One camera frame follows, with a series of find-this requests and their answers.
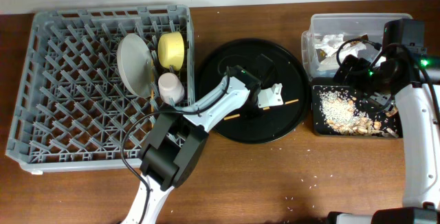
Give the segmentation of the wooden chopstick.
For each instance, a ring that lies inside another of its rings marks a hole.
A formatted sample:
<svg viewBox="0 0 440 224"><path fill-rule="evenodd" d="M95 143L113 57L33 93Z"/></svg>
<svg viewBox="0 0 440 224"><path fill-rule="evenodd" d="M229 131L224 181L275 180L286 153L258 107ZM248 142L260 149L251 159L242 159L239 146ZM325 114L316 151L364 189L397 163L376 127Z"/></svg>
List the wooden chopstick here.
<svg viewBox="0 0 440 224"><path fill-rule="evenodd" d="M151 97L150 97L150 104L151 104L151 113L152 112L154 112L154 110L155 110L155 107L154 107L154 105L152 104L152 102L151 102L151 100L154 100L155 99L155 93L154 93L154 88L153 88L153 84L155 83L155 76L154 76L154 62L153 62L153 59L151 60L151 77L150 77L151 79L151 81L150 81L150 87L151 87L151 90L150 90L150 94L151 94Z"/></svg>
<svg viewBox="0 0 440 224"><path fill-rule="evenodd" d="M287 105L287 104L291 104L291 103L295 103L295 102L298 102L299 101L299 99L294 99L294 100L290 100L290 101L287 101L287 102L284 102L283 104L281 104L281 105ZM264 110L264 111L266 111L266 110L269 110L271 107L263 107L262 108L262 110ZM240 117L241 116L241 114L234 114L234 115L229 115L229 116L226 116L226 117L224 117L223 118L223 120L231 120L231 119L234 119L234 118L238 118L238 117Z"/></svg>

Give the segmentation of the white paper napkin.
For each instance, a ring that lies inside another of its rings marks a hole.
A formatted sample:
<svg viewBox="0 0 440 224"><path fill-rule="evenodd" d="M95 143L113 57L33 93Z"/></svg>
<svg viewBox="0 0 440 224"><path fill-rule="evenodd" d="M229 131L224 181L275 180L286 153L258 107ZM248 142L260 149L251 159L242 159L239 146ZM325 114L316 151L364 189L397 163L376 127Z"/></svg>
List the white paper napkin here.
<svg viewBox="0 0 440 224"><path fill-rule="evenodd" d="M315 40L315 49L317 54L322 57L318 66L318 71L329 71L339 68L336 60L336 52L345 42L344 34L328 34L324 35L322 40ZM358 56L359 51L365 50L366 45L361 42L350 42L346 44L340 51L340 62L348 55Z"/></svg>

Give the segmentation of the gold foil snack wrapper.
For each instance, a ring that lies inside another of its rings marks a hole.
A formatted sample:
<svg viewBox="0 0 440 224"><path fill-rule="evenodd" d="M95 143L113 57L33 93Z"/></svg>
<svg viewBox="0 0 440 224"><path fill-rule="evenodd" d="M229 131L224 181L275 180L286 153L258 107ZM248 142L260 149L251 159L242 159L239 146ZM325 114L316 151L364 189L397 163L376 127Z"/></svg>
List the gold foil snack wrapper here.
<svg viewBox="0 0 440 224"><path fill-rule="evenodd" d="M365 45L358 46L358 44L365 44L365 41L368 39L368 35L363 34L357 38L351 38L350 42L345 44L347 40L344 38L344 34L328 34L324 35L321 40L315 42L315 49L320 56L330 58L335 56L339 48L342 47L340 52L340 58L342 58L342 54L348 48L351 49L353 47L355 55L357 55L360 50L366 49Z"/></svg>

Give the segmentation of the pink plastic cup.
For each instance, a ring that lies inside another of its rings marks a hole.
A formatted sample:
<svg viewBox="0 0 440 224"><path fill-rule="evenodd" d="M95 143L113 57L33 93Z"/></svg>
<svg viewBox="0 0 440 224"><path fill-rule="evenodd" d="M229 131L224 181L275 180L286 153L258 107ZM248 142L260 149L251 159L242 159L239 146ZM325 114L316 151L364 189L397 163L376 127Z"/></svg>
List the pink plastic cup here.
<svg viewBox="0 0 440 224"><path fill-rule="evenodd" d="M173 73L165 73L159 77L159 94L161 99L167 103L177 104L184 99L184 87L179 78Z"/></svg>

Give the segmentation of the yellow bowl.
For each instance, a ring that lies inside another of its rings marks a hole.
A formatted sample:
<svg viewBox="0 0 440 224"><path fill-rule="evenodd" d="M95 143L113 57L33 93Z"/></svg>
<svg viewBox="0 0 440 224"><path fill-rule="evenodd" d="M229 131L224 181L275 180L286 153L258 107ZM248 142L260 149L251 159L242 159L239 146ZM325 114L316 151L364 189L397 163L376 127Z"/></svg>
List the yellow bowl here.
<svg viewBox="0 0 440 224"><path fill-rule="evenodd" d="M184 63L185 47L180 32L163 34L158 43L159 63L162 67L179 71Z"/></svg>

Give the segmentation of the grey round plate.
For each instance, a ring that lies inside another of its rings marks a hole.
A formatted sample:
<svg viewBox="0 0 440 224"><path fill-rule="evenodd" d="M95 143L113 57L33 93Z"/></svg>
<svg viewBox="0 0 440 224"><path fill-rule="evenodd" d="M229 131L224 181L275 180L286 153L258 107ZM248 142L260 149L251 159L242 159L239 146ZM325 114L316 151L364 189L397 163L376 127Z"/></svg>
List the grey round plate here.
<svg viewBox="0 0 440 224"><path fill-rule="evenodd" d="M118 71L124 86L140 98L151 96L153 57L144 40L137 34L127 34L118 44Z"/></svg>

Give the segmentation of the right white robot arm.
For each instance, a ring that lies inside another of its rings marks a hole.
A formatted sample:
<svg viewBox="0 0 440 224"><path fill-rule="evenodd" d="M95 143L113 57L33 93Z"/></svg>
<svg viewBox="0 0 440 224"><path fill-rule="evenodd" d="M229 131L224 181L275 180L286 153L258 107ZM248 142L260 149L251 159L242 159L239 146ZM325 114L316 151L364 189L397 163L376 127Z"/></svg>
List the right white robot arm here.
<svg viewBox="0 0 440 224"><path fill-rule="evenodd" d="M439 224L439 57L424 48L424 22L389 21L379 57L368 62L347 56L339 60L334 81L371 95L389 92L403 132L406 184L400 208L372 215L330 212L326 223Z"/></svg>

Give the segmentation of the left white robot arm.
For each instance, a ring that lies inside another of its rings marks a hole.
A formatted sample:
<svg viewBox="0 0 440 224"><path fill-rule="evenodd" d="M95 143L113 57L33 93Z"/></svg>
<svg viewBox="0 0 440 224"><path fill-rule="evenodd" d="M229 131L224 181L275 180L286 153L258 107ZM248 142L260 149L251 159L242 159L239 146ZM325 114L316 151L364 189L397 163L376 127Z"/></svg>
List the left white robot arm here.
<svg viewBox="0 0 440 224"><path fill-rule="evenodd" d="M156 222L171 191L195 169L210 130L241 107L269 107L263 86L275 71L274 61L260 54L249 67L226 67L221 82L189 107L154 113L156 122L138 154L140 169L127 166L140 186L124 223Z"/></svg>

